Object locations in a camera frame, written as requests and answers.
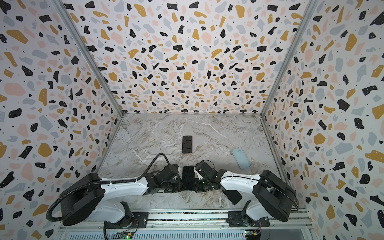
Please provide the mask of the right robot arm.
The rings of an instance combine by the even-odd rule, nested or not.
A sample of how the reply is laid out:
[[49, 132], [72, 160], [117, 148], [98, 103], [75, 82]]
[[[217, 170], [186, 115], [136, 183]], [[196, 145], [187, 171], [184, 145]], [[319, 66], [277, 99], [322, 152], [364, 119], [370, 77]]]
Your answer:
[[249, 197], [242, 210], [242, 219], [258, 221], [272, 217], [287, 222], [293, 207], [298, 209], [296, 192], [278, 176], [268, 170], [260, 174], [236, 174], [228, 170], [216, 171], [207, 161], [201, 161], [194, 167], [198, 176], [195, 180], [196, 191], [222, 191], [234, 205]]

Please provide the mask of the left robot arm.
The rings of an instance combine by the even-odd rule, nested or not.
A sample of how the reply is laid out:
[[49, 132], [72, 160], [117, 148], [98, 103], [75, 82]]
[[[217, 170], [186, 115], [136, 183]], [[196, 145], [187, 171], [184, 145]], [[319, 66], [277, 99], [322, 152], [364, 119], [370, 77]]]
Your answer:
[[116, 224], [132, 219], [125, 202], [114, 203], [113, 199], [126, 196], [172, 194], [185, 190], [179, 167], [167, 165], [161, 171], [143, 173], [133, 179], [106, 179], [91, 173], [64, 190], [46, 212], [50, 222], [73, 226], [84, 220], [101, 220]]

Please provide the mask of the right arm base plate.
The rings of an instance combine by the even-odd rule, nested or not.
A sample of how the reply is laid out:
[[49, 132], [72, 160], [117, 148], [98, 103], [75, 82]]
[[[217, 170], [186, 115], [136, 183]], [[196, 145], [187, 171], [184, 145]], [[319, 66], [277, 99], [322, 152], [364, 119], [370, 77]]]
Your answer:
[[230, 228], [260, 228], [260, 227], [269, 227], [270, 222], [267, 218], [261, 218], [260, 220], [252, 220], [242, 211], [229, 211], [227, 223]]

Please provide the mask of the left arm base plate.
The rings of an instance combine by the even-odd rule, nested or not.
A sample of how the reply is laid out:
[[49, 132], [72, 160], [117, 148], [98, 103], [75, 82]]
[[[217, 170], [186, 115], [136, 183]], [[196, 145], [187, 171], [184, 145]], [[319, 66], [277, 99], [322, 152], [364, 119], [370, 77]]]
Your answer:
[[104, 230], [108, 229], [145, 229], [149, 219], [149, 212], [133, 212], [123, 217], [117, 223], [105, 222]]

